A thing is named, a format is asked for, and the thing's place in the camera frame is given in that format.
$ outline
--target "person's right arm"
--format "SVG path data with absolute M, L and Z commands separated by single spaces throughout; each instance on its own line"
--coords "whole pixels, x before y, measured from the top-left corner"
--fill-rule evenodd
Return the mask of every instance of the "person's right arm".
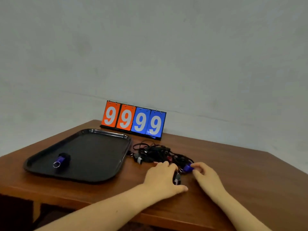
M 225 190 L 217 173 L 205 163 L 191 164 L 193 174 L 204 192 L 227 215 L 237 231 L 270 231 Z

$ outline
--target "white digit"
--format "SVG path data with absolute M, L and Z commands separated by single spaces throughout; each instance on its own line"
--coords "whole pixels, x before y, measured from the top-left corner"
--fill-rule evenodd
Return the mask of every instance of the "white digit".
M 136 116 L 136 123 L 137 125 L 141 125 L 140 127 L 135 126 L 135 130 L 136 131 L 142 131 L 145 123 L 147 121 L 147 116 L 144 113 L 138 113 L 138 115 Z
M 152 128 L 156 128 L 156 130 L 154 131 L 153 129 L 150 129 L 149 130 L 150 134 L 151 135 L 156 135 L 159 132 L 159 130 L 160 130 L 160 126 L 161 126 L 161 119 L 160 119 L 160 117 L 159 116 L 154 116 L 152 118 L 152 120 L 151 120 L 151 127 Z
M 115 116 L 116 116 L 116 113 L 115 113 L 115 108 L 110 106 L 107 111 L 106 111 L 106 117 L 110 120 L 108 121 L 107 119 L 104 120 L 105 124 L 106 125 L 110 125 L 111 123 L 113 123 L 114 119 L 115 119 Z
M 129 124 L 131 123 L 131 119 L 132 119 L 132 113 L 131 113 L 131 111 L 128 110 L 128 109 L 124 110 L 124 112 L 122 113 L 122 120 L 123 120 L 124 122 L 126 122 L 126 123 L 124 124 L 124 122 L 121 122 L 121 123 L 120 123 L 120 126 L 121 126 L 122 128 L 128 127 Z

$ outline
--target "person's left hand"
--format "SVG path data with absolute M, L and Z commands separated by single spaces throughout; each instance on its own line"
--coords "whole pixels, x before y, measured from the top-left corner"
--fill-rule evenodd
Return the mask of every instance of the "person's left hand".
M 148 170 L 143 185 L 153 192 L 157 201 L 170 198 L 176 194 L 185 192 L 188 188 L 184 185 L 174 185 L 172 182 L 174 172 L 178 170 L 176 164 L 169 162 L 158 163 L 156 167 Z

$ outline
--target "hand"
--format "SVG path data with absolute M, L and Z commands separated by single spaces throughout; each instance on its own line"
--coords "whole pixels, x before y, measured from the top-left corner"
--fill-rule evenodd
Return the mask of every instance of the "hand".
M 201 188 L 214 203 L 217 203 L 227 193 L 217 173 L 203 162 L 193 163 L 190 166 L 194 168 L 192 173 Z
M 172 178 L 176 170 L 178 170 L 176 164 L 169 165 L 167 161 L 164 163 L 160 162 L 156 167 L 148 170 L 143 185 L 153 193 L 157 201 L 170 198 L 188 190 L 184 185 L 173 184 Z

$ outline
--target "brown tabletop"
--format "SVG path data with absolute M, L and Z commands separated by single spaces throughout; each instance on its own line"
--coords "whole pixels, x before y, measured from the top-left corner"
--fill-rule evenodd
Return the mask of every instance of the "brown tabletop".
M 36 202 L 80 209 L 143 182 L 150 163 L 127 157 L 115 178 L 97 185 L 57 180 L 24 171 L 31 155 L 74 134 L 99 127 L 92 120 L 0 157 L 0 193 Z M 144 140 L 132 136 L 133 143 Z M 163 134 L 160 144 L 195 162 L 203 161 L 219 174 L 227 191 L 273 230 L 308 230 L 308 175 L 264 152 Z M 231 222 L 200 189 L 191 174 L 182 176 L 189 191 L 145 209 L 133 220 L 175 230 L 234 230 Z

